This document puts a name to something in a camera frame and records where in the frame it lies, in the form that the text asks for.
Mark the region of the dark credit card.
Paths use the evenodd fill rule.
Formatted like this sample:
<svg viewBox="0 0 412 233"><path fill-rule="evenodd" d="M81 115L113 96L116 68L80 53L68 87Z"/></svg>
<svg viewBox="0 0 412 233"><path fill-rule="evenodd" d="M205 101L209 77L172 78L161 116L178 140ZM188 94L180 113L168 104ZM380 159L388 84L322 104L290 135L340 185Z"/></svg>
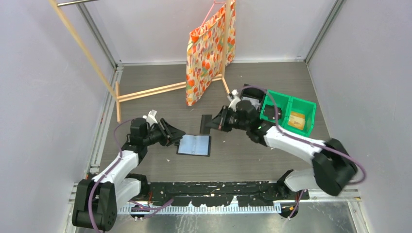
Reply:
<svg viewBox="0 0 412 233"><path fill-rule="evenodd" d="M268 121L275 122L276 118L280 121L282 119L282 110L280 107L275 107L273 105L265 105L263 109L263 116L267 118Z"/></svg>
<svg viewBox="0 0 412 233"><path fill-rule="evenodd" d="M207 124L211 120L212 120L212 115L207 115L207 114L202 115L199 134L202 134L202 135L210 134L210 128L207 126Z"/></svg>

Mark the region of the black card holder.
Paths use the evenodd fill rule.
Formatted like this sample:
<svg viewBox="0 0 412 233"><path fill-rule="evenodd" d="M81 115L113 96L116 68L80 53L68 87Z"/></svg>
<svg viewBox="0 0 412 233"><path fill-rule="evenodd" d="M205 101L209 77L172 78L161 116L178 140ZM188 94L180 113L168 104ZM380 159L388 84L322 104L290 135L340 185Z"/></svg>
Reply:
<svg viewBox="0 0 412 233"><path fill-rule="evenodd" d="M211 153L210 135L186 134L177 145L176 154L209 157Z"/></svg>

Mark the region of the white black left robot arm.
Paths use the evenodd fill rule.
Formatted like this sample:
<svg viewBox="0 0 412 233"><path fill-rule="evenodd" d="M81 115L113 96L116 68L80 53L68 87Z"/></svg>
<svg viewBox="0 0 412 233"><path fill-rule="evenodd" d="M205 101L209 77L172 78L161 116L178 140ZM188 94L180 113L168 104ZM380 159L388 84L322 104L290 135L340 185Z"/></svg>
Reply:
<svg viewBox="0 0 412 233"><path fill-rule="evenodd" d="M107 232L117 220L119 208L135 198L145 200L149 195L147 178L132 174L144 159L148 147L160 144L167 147L186 134L165 119L143 116L129 120L130 132L126 142L118 144L119 153L102 172L78 183L71 222L73 226Z"/></svg>

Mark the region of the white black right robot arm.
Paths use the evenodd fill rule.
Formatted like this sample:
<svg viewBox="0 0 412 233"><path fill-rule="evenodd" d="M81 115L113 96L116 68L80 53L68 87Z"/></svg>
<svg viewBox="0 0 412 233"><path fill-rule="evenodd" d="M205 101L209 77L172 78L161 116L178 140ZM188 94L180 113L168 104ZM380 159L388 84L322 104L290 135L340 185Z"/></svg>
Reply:
<svg viewBox="0 0 412 233"><path fill-rule="evenodd" d="M298 191L316 188L338 196L352 184L359 169L339 140L316 140L287 131L260 119L257 109L248 100L224 105L206 126L223 132L246 131L251 141L280 149L311 164L311 169L289 170L278 180L277 192L283 199L290 199Z"/></svg>

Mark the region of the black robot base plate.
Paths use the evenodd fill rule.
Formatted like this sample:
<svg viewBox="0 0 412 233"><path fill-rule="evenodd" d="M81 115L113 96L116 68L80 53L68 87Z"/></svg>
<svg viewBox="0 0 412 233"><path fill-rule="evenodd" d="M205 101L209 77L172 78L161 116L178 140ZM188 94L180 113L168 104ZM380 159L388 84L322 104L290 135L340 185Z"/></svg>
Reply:
<svg viewBox="0 0 412 233"><path fill-rule="evenodd" d="M295 202L300 193L267 181L252 182L152 182L143 186L133 201L149 201L161 206L170 199L171 206L228 206L235 200L239 207L271 206L273 201Z"/></svg>

